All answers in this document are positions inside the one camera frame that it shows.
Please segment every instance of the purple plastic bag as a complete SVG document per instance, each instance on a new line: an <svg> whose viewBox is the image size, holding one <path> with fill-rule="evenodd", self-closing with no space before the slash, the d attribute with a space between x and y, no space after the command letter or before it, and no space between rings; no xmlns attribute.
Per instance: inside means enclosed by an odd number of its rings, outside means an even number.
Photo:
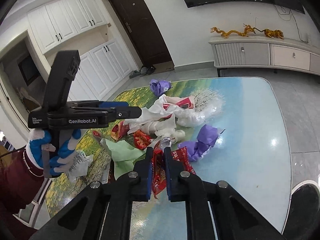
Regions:
<svg viewBox="0 0 320 240"><path fill-rule="evenodd" d="M178 144L178 149L187 147L188 151L188 160L191 162L197 161L199 158L202 158L208 150L214 146L216 140L219 137L218 129L210 125L205 124L201 127L198 136L197 142L186 141Z"/></svg>
<svg viewBox="0 0 320 240"><path fill-rule="evenodd" d="M160 97L164 92L168 91L171 88L171 83L166 80L155 80L151 79L150 81L150 90L155 94L156 97Z"/></svg>

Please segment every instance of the green paper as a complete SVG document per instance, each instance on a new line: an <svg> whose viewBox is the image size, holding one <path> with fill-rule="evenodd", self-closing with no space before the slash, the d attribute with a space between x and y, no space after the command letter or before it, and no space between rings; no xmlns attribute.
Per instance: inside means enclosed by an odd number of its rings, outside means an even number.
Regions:
<svg viewBox="0 0 320 240"><path fill-rule="evenodd" d="M144 152L126 141L112 142L108 139L101 139L100 145L108 152L115 163L115 179L133 170L133 161L141 157Z"/></svg>

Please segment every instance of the glove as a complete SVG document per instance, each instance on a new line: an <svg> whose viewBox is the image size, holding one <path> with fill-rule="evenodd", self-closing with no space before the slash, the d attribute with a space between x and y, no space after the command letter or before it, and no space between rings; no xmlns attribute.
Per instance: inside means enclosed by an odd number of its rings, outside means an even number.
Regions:
<svg viewBox="0 0 320 240"><path fill-rule="evenodd" d="M73 158L76 155L76 146L87 129L73 130L71 138L66 140L58 150L58 156L50 159L50 174L53 176L67 172L73 165ZM60 132L60 138L66 131ZM26 153L29 160L38 169L43 170L42 150L51 142L51 134L47 130L32 129L29 133L29 140L26 145ZM49 144L49 151L54 152L55 147Z"/></svg>

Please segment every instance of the brown door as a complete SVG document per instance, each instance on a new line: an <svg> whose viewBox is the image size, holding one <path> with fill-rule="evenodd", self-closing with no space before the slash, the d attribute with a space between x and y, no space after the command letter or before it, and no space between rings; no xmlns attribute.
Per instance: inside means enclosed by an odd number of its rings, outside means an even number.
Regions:
<svg viewBox="0 0 320 240"><path fill-rule="evenodd" d="M172 60L144 0L109 1L145 66Z"/></svg>

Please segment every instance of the table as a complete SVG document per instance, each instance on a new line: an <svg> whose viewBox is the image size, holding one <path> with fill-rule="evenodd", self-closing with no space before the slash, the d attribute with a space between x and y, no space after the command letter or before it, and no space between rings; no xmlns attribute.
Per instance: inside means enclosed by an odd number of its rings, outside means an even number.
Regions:
<svg viewBox="0 0 320 240"><path fill-rule="evenodd" d="M217 90L225 104L222 113L208 123L225 129L202 160L191 163L202 180L227 181L279 232L283 231L291 196L291 156L287 133L276 97L262 78L228 77L173 82L168 96L186 97L196 91ZM115 101L150 107L156 97L148 87L127 90ZM108 135L114 124L101 129ZM201 127L183 128L186 140L195 140ZM101 180L110 159L88 134L77 146L94 154L87 182L70 185L60 176L46 195L52 216L90 181ZM148 203L133 203L131 239L186 239L184 203L170 203L166 191Z"/></svg>

